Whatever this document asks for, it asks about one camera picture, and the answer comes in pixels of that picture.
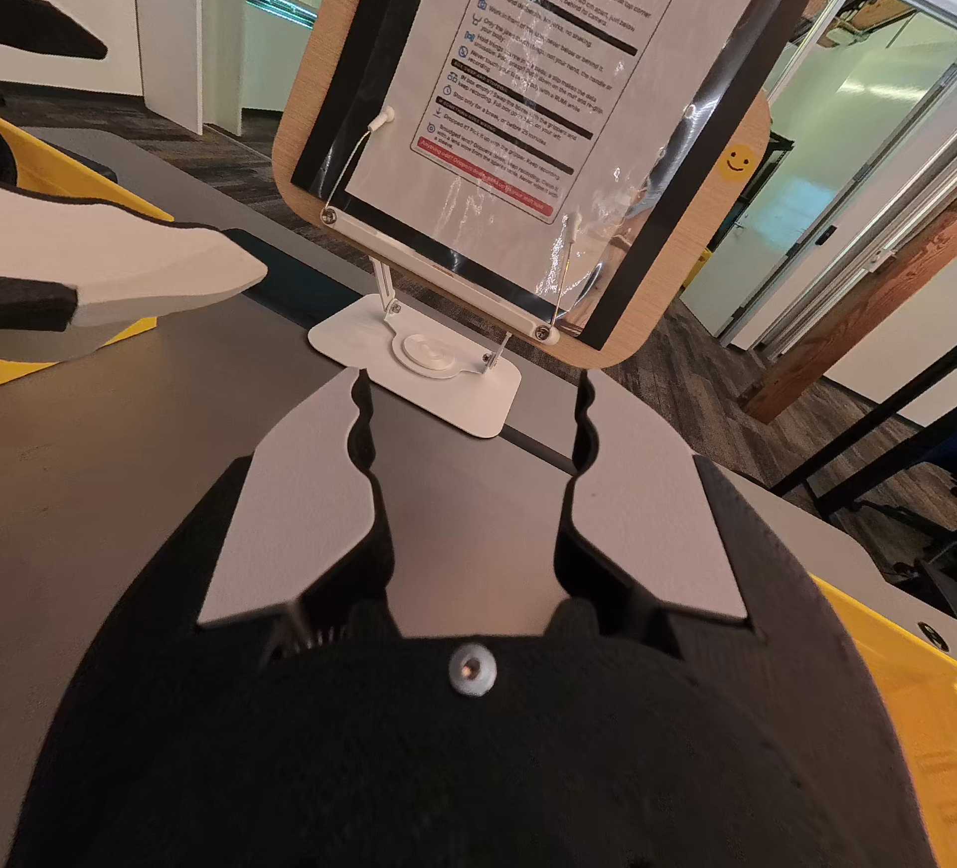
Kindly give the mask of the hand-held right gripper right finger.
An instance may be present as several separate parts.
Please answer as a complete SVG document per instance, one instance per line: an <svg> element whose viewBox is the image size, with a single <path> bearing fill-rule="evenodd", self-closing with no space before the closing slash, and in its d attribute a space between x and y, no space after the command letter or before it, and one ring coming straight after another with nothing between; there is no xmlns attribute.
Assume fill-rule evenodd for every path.
<svg viewBox="0 0 957 868"><path fill-rule="evenodd" d="M582 372L574 415L555 545L562 588L592 605L603 633L644 633L665 612L746 623L694 450L600 370Z"/></svg>

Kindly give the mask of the yellow plastic bin with cables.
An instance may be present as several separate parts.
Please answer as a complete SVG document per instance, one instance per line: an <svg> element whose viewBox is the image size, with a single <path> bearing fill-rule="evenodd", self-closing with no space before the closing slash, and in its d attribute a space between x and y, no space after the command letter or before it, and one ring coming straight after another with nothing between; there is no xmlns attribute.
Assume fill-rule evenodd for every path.
<svg viewBox="0 0 957 868"><path fill-rule="evenodd" d="M2 184L54 197L120 204L145 215L173 217L121 187L106 166L46 143L6 120L1 121Z"/></svg>

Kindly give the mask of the white document stand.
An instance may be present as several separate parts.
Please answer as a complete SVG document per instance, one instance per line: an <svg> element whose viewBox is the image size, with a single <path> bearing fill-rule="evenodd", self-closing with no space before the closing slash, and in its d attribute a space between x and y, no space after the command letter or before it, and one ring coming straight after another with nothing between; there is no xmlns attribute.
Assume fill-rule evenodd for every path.
<svg viewBox="0 0 957 868"><path fill-rule="evenodd" d="M399 191L401 216L356 194L350 202L338 202L337 194L347 192L348 175L373 134L395 121L390 105L377 111L341 166L319 216L324 226L369 252L381 306L375 312L372 298L366 297L358 308L339 311L315 324L307 340L318 353L342 366L366 370L373 382L433 416L473 436L493 437L504 426L521 379L514 364L498 361L505 343L487 349L423 312L403 309L391 269L416 276L449 299L461 300L472 312L490 317L505 329L507 339L529 337L548 348L560 339L558 312L554 309L548 319L542 319L529 305L520 304L511 295L511 289L520 286L517 271L498 272L503 284L486 283L478 271L466 267L469 237L461 242L437 240L414 229L411 217L426 216L427 225L435 224L441 232L458 217L463 234L470 232L482 247L483 257L473 257L472 262L488 274L492 273L491 246L504 243L507 231L533 227L548 230L556 238L558 225L554 216L541 220L521 201L500 193L512 185L499 181L496 172L473 173L470 157L452 162L444 184L427 179L421 192L425 203L412 203L412 191L390 177L387 189Z"/></svg>

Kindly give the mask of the rounded wooden board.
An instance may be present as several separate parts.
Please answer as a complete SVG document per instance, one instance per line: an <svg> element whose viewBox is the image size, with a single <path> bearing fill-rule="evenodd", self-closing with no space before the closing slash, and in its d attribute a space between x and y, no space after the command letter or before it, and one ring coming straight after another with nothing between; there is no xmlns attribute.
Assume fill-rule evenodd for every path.
<svg viewBox="0 0 957 868"><path fill-rule="evenodd" d="M336 210L333 224L323 223L323 201L293 182L296 165L306 148L320 113L331 107L329 89L341 52L352 27L361 25L356 13L362 0L322 0L315 25L305 46L299 70L283 111L272 150L275 182L285 203L299 217L325 235L322 244L336 240L366 257L377 259L401 278L422 285L449 302L482 318L488 324L510 331L516 340L539 349L563 364L578 369L605 369L633 356L646 342L691 272L695 260L726 216L737 194L735 184L719 177L714 164L706 177L693 178L694 197L678 206L675 227L657 231L648 217L626 258L652 256L652 264L635 284L628 284L629 298L603 348L561 334L554 344L533 335L544 321L522 310L507 310L487 288L459 282L450 270L413 252L405 244L384 237L377 230L358 227L357 235L345 233L347 215Z"/></svg>

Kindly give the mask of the brown wooden post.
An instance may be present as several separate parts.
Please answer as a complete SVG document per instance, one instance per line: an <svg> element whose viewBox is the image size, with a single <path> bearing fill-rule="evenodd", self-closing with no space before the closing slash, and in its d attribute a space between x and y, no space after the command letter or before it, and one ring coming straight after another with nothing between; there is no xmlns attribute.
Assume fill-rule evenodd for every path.
<svg viewBox="0 0 957 868"><path fill-rule="evenodd" d="M761 423L775 420L955 257L956 200L952 199L743 391L739 407Z"/></svg>

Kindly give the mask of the black pole stand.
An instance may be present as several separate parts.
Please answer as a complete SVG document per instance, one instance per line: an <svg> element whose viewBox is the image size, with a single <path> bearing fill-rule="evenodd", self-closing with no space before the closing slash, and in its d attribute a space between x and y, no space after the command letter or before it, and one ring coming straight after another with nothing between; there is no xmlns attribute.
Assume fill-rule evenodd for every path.
<svg viewBox="0 0 957 868"><path fill-rule="evenodd" d="M912 403L916 398L926 393L956 368L956 348L951 348L937 361L904 384L891 396L879 403L860 420L837 436L834 440L811 455L803 463L775 483L771 492L775 496L783 496L791 492L798 485L804 484L824 465L833 461L838 455L851 448L864 438L870 431L884 421L895 416L900 408Z"/></svg>

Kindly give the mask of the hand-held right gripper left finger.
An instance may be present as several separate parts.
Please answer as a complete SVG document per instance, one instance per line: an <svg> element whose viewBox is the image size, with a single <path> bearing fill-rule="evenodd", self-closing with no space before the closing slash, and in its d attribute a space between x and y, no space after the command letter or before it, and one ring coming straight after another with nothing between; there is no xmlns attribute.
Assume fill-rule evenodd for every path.
<svg viewBox="0 0 957 868"><path fill-rule="evenodd" d="M387 601L395 555L367 372L347 368L257 445L197 625L276 615L301 643L346 634L353 608Z"/></svg>

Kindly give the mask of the laminated instruction sheet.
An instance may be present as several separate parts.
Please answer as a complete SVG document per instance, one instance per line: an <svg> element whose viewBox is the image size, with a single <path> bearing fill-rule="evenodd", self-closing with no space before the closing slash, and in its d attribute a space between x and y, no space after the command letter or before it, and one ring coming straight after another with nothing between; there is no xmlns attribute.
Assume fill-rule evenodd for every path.
<svg viewBox="0 0 957 868"><path fill-rule="evenodd" d="M273 149L293 209L580 367L631 355L808 0L321 0Z"/></svg>

